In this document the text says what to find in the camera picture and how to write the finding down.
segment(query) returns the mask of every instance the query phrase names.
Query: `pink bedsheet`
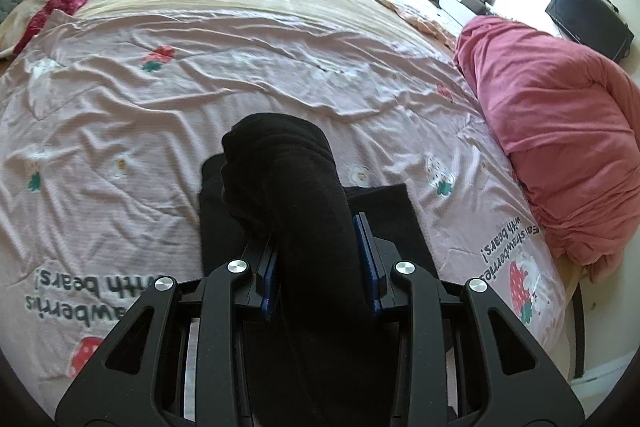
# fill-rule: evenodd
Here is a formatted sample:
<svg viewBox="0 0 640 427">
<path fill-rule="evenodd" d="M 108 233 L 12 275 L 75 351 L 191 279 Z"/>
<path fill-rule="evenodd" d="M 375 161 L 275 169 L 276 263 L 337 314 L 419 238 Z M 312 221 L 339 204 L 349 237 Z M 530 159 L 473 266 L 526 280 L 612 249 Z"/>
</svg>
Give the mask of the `pink bedsheet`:
<svg viewBox="0 0 640 427">
<path fill-rule="evenodd" d="M 586 46 L 478 17 L 456 63 L 524 186 L 549 250 L 599 282 L 640 224 L 640 90 Z"/>
</svg>

